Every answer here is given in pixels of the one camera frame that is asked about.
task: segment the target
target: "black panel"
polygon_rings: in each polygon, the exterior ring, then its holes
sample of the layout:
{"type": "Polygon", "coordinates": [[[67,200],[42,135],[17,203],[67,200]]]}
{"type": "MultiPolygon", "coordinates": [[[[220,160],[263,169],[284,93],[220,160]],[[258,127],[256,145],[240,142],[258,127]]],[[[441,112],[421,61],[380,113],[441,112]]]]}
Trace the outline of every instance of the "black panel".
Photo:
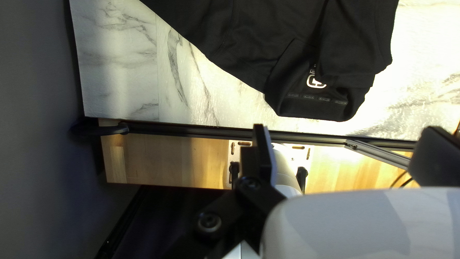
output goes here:
{"type": "Polygon", "coordinates": [[[460,141],[441,127],[424,129],[408,171],[421,186],[460,187],[460,141]]]}

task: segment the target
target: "wooden surface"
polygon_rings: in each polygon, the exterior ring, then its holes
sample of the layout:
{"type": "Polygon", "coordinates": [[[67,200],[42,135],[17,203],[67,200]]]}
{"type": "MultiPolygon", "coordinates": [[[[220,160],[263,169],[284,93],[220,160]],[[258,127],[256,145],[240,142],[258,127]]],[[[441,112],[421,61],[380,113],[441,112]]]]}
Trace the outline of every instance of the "wooden surface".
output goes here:
{"type": "MultiPolygon", "coordinates": [[[[100,119],[101,126],[118,121],[100,119]]],[[[108,182],[228,189],[231,141],[160,135],[103,136],[108,182]]],[[[410,152],[398,152],[411,156],[410,152]]],[[[306,153],[296,160],[306,159],[306,153]]],[[[404,171],[343,147],[311,146],[305,193],[389,188],[404,171]]],[[[395,185],[409,179],[406,174],[395,185]]],[[[407,188],[418,187],[411,182],[407,188]]]]}
{"type": "Polygon", "coordinates": [[[226,188],[228,140],[144,134],[101,140],[107,182],[226,188]]]}
{"type": "MultiPolygon", "coordinates": [[[[408,157],[411,152],[397,152],[408,157]]],[[[343,147],[315,146],[305,193],[323,193],[363,189],[387,189],[404,172],[343,147]]],[[[405,174],[395,185],[399,187],[410,176],[405,174]]],[[[406,188],[416,188],[412,181],[406,188]]]]}

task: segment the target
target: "black bracket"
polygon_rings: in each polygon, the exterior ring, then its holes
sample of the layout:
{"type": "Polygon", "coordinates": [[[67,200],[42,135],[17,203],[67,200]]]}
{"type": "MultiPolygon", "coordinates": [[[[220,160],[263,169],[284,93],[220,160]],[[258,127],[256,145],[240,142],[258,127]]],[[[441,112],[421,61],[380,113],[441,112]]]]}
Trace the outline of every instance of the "black bracket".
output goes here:
{"type": "Polygon", "coordinates": [[[199,211],[189,232],[163,259],[221,259],[243,240],[259,253],[266,218],[286,197],[272,184],[276,162],[267,128],[255,124],[253,146],[241,149],[243,177],[233,181],[232,191],[199,211]]]}

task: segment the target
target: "gray marble veining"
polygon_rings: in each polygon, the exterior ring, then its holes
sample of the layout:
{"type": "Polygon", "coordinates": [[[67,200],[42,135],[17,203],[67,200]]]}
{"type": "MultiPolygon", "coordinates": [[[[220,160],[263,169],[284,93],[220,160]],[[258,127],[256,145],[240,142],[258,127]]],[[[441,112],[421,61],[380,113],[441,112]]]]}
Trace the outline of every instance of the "gray marble veining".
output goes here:
{"type": "Polygon", "coordinates": [[[415,140],[460,119],[460,0],[401,0],[393,63],[354,118],[277,116],[138,0],[71,0],[87,116],[415,140]]]}

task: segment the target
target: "wooden block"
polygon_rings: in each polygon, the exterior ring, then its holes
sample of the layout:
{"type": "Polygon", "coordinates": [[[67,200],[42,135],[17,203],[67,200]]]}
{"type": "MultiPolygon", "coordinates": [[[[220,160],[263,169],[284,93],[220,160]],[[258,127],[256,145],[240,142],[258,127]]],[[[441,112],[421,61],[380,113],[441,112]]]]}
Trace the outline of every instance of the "wooden block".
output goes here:
{"type": "Polygon", "coordinates": [[[101,140],[108,182],[228,188],[224,185],[228,140],[145,134],[102,136],[101,140]]]}

